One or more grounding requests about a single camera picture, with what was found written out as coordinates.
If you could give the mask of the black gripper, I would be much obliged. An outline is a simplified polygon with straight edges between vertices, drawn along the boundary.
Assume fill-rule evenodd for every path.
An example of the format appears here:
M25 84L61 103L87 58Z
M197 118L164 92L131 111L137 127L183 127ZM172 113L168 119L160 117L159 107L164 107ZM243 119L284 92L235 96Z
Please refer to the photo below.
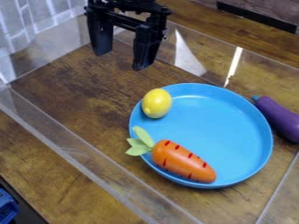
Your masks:
M167 37L168 7L155 0L88 0L84 10L93 53L101 56L112 51L117 26L135 32L132 68L140 71L149 67Z

